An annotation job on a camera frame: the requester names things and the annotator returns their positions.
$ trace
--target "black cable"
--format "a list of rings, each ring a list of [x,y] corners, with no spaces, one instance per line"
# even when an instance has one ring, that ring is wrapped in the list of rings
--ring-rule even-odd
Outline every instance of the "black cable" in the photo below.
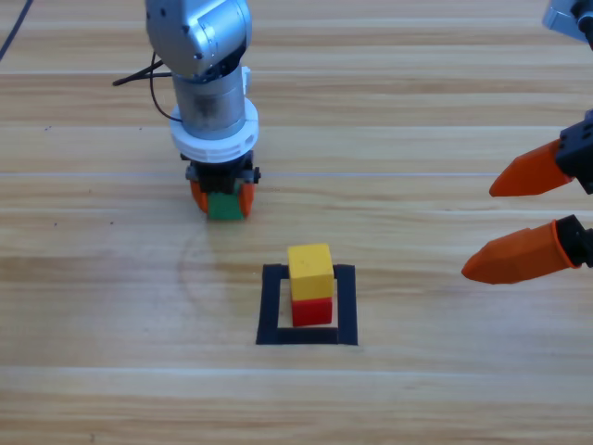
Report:
[[[154,77],[155,79],[157,77],[172,77],[172,74],[170,72],[155,72],[152,77]],[[138,77],[134,77],[133,79],[126,80],[123,83],[118,83],[117,85],[114,84],[113,86],[120,86],[120,85],[124,85],[125,83],[134,82],[134,81],[147,81],[148,79],[150,79],[150,74],[144,74],[142,76],[138,76]]]
[[[177,118],[173,118],[172,116],[168,115],[166,112],[164,112],[162,110],[162,108],[160,107],[160,105],[157,102],[157,97],[155,96],[155,83],[154,83],[154,79],[155,79],[155,60],[157,59],[157,53],[153,51],[152,53],[152,62],[150,62],[150,95],[152,96],[152,101],[155,104],[155,107],[157,107],[157,110],[160,112],[160,114],[162,114],[163,116],[165,116],[167,119],[170,119],[172,121],[176,121],[176,122],[181,122],[181,119],[177,119]]]
[[[150,67],[144,68],[143,70],[139,70],[138,72],[136,72],[135,74],[132,74],[131,76],[116,80],[112,85],[120,86],[120,85],[124,85],[125,83],[128,83],[128,82],[139,81],[141,79],[148,79],[151,70],[154,71],[157,68],[162,67],[163,65],[164,65],[163,61],[159,60],[157,63],[151,64]],[[166,75],[155,74],[154,76],[155,77],[170,77],[171,76],[170,72],[165,73],[165,74]]]

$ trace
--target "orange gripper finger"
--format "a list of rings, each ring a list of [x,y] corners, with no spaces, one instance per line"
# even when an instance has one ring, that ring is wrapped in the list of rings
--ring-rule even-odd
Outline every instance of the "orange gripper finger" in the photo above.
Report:
[[[515,159],[490,188],[492,197],[525,197],[541,195],[570,183],[556,164],[560,139],[541,146]]]
[[[190,181],[190,184],[192,186],[192,195],[197,203],[197,206],[204,213],[208,213],[208,194],[202,192],[199,182]]]
[[[490,285],[511,285],[575,268],[561,246],[556,222],[490,241],[465,264],[463,275]]]
[[[255,184],[242,184],[241,190],[239,191],[239,208],[241,213],[246,218],[251,213],[251,206],[253,205],[253,199],[256,195]]]

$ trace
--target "white ring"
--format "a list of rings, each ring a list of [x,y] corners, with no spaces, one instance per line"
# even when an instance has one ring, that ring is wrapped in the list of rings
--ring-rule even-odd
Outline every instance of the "white ring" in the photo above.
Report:
[[[180,119],[179,106],[171,116]],[[180,122],[170,121],[170,132],[179,152],[191,160],[208,164],[229,162],[252,150],[259,137],[258,110],[245,99],[245,125],[237,134],[219,140],[199,139],[190,135]]]

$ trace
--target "wood grain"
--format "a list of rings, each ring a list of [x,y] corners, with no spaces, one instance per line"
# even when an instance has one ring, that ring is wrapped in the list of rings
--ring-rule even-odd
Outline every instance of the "wood grain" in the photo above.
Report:
[[[460,273],[593,226],[578,184],[487,193],[590,108],[545,3],[252,0],[264,178],[213,224],[147,84],[110,86],[148,63],[142,2],[36,0],[0,64],[0,444],[590,445],[590,271]],[[360,346],[256,346],[262,265],[312,242],[357,266]]]

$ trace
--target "green block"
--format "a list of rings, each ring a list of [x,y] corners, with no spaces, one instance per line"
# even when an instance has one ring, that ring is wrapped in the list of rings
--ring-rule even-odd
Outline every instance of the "green block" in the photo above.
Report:
[[[225,195],[224,193],[211,193],[208,195],[208,218],[217,221],[241,221],[245,217],[239,206],[238,192],[240,186],[236,187],[235,194]]]

